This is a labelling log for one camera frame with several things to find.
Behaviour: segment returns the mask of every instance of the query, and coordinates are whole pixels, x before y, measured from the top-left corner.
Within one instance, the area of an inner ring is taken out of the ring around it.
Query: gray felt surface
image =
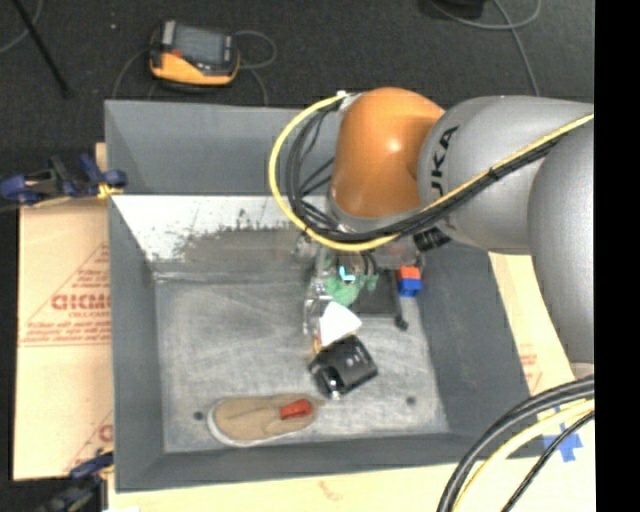
[[[161,281],[156,286],[167,452],[221,448],[206,416],[221,398],[279,393],[321,395],[307,370],[299,280],[215,284]],[[328,401],[307,429],[274,443],[446,432],[447,422],[415,299],[403,299],[410,327],[365,318],[359,337],[379,375],[339,401]]]

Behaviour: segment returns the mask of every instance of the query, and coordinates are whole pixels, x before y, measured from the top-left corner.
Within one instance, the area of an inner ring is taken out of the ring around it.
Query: red tag
[[[313,406],[304,398],[291,402],[289,405],[280,407],[280,419],[290,420],[292,418],[304,418],[313,411]]]

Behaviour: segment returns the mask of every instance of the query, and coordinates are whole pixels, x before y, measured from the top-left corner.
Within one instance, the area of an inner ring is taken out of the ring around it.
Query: yellow cable
[[[287,205],[287,203],[282,198],[282,195],[280,194],[280,189],[278,188],[278,180],[277,180],[278,156],[280,155],[280,151],[282,149],[282,146],[284,145],[284,142],[286,141],[286,139],[289,136],[289,134],[294,130],[294,128],[298,124],[300,124],[309,115],[313,114],[314,112],[317,112],[318,110],[320,110],[320,109],[322,109],[322,108],[324,108],[324,107],[326,107],[328,105],[331,105],[331,104],[335,103],[336,101],[340,101],[340,100],[342,100],[344,98],[345,98],[345,95],[338,94],[336,96],[332,96],[330,98],[326,98],[326,99],[324,99],[322,101],[314,103],[313,105],[311,105],[310,107],[306,108],[305,110],[300,112],[298,115],[296,115],[289,122],[289,124],[287,124],[287,126],[284,128],[284,130],[280,133],[280,135],[276,139],[276,141],[275,141],[275,143],[273,145],[273,148],[271,149],[271,155],[269,157],[269,166],[268,166],[269,187],[271,188],[271,193],[272,193],[274,199],[276,200],[276,203],[278,204],[280,209],[284,212],[284,214],[287,216],[287,218],[291,222],[293,222],[293,224],[295,226],[297,226],[299,229],[301,229],[307,235],[309,235],[309,237],[313,238],[317,242],[320,242],[322,245],[325,245],[325,246],[327,246],[327,247],[329,247],[331,249],[334,249],[336,251],[362,252],[362,251],[369,251],[371,249],[375,249],[376,247],[380,247],[381,245],[384,245],[387,242],[395,240],[396,238],[398,238],[400,236],[400,233],[395,233],[393,235],[383,236],[383,237],[376,238],[376,239],[368,241],[368,242],[351,243],[351,244],[342,243],[342,242],[336,242],[335,240],[331,240],[330,238],[326,238],[326,237],[316,233],[315,231],[313,231],[307,224],[305,224],[305,222],[303,220],[301,220],[300,218],[298,218],[296,216],[296,214],[291,210],[289,205]],[[471,178],[469,181],[467,181],[467,182],[463,183],[462,185],[458,186],[455,190],[452,190],[451,192],[449,192],[448,194],[444,195],[443,197],[441,197],[440,199],[438,199],[434,203],[431,203],[430,205],[426,206],[425,208],[423,208],[420,211],[420,213],[425,213],[425,212],[428,212],[429,210],[432,210],[432,209],[436,208],[437,206],[442,204],[444,201],[448,200],[451,196],[461,192],[462,190],[466,189],[467,187],[470,187],[471,185],[476,183],[478,180],[482,179],[487,174],[491,173],[494,169],[496,169],[498,167],[501,167],[501,166],[504,166],[504,165],[507,165],[507,164],[515,161],[517,158],[520,158],[521,156],[523,156],[527,152],[532,151],[534,149],[537,149],[537,148],[543,146],[544,144],[546,144],[547,142],[549,142],[549,141],[551,141],[553,139],[556,139],[556,138],[564,135],[565,133],[568,133],[571,130],[574,130],[575,128],[587,123],[588,121],[593,119],[593,117],[594,117],[594,114],[588,114],[588,115],[586,115],[584,117],[581,117],[580,119],[576,119],[575,121],[567,123],[564,126],[561,126],[560,128],[558,128],[557,130],[554,130],[553,132],[541,137],[540,139],[536,140],[535,142],[533,142],[531,144],[528,144],[527,146],[523,147],[522,149],[520,149],[520,150],[516,151],[515,153],[509,155],[507,158],[504,158],[503,160],[498,162],[496,165],[490,167],[489,169],[485,170],[484,172],[479,173],[475,177]]]
[[[507,457],[509,457],[509,455],[515,452],[518,448],[542,434],[549,427],[571,421],[578,416],[583,416],[591,412],[595,409],[594,404],[594,400],[591,399],[587,400],[586,402],[581,402],[573,405],[568,409],[563,409],[562,411],[555,413],[548,418],[540,420],[538,423],[532,425],[531,427],[523,430],[519,434],[509,439],[500,448],[498,448],[467,481],[467,483],[462,488],[458,499],[453,505],[453,510],[461,510],[463,502],[468,501],[469,499],[470,490],[473,487],[477,487],[478,482],[482,479],[482,477],[486,476],[490,472],[491,468],[493,468],[496,464],[499,464],[502,461],[506,460]]]
[[[331,98],[326,98],[318,103],[314,103],[307,109],[300,112],[297,116],[295,116],[289,124],[285,127],[285,129],[280,133],[278,138],[276,139],[275,144],[273,145],[273,149],[271,150],[271,156],[269,158],[269,186],[271,187],[271,193],[273,194],[276,203],[280,207],[280,209],[284,212],[287,218],[293,222],[299,229],[304,231],[311,238],[320,242],[322,245],[325,245],[331,249],[335,249],[336,251],[345,251],[345,252],[362,252],[369,251],[371,249],[375,249],[376,247],[380,247],[381,245],[390,242],[391,240],[397,238],[399,234],[385,236],[381,238],[376,238],[370,242],[362,242],[362,243],[354,243],[347,244],[336,242],[329,238],[326,238],[315,231],[313,231],[309,226],[307,226],[304,221],[299,219],[295,213],[289,208],[289,205],[284,201],[282,195],[280,194],[280,190],[278,189],[278,181],[277,181],[277,164],[278,164],[278,155],[280,154],[280,150],[282,149],[282,145],[285,140],[289,136],[289,134],[293,131],[293,129],[300,124],[304,119],[306,119],[309,115],[318,110],[335,103],[336,101],[344,99],[344,95],[332,96]]]

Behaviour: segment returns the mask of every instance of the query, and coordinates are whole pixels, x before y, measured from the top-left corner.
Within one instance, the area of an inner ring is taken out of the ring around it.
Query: cardboard sheet
[[[107,208],[20,215],[16,480],[65,476],[113,442]]]

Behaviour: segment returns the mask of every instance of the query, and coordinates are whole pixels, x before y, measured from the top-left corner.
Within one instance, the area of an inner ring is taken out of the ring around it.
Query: white object
[[[345,336],[355,334],[362,321],[347,307],[331,301],[319,320],[320,345],[328,347]]]

